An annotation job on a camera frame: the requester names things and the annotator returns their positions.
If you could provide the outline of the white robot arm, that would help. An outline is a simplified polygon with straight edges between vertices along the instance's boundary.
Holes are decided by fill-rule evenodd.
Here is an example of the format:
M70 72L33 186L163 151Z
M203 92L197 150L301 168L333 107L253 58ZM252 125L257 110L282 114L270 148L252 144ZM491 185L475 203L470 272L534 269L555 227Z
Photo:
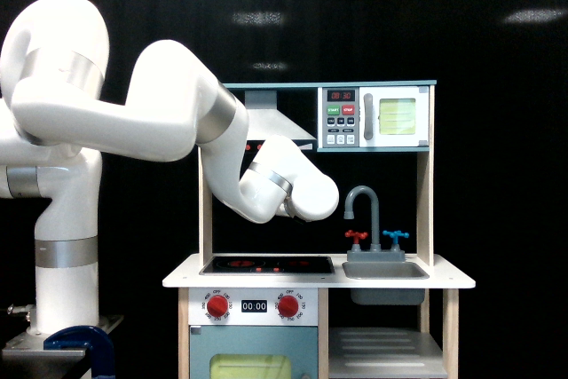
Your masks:
M248 167L246 108L183 44L138 56L126 101L100 97L106 23L88 0L37 0L1 50L1 195L44 198L35 223L31 329L50 336L99 323L102 154L173 162L195 147L212 193L247 220L329 217L339 193L289 138L272 135Z

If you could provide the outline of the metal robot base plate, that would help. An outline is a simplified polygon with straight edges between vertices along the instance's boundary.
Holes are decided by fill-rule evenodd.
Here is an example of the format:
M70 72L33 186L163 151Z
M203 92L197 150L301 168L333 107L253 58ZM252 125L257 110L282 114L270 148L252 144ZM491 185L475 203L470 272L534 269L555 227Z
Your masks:
M109 335L123 320L124 316L121 314L100 316L97 327ZM2 349L2 355L6 358L63 357L71 359L82 358L85 355L85 349L45 350L43 343L50 336L50 334L40 333L36 328L29 327L25 332L8 341Z

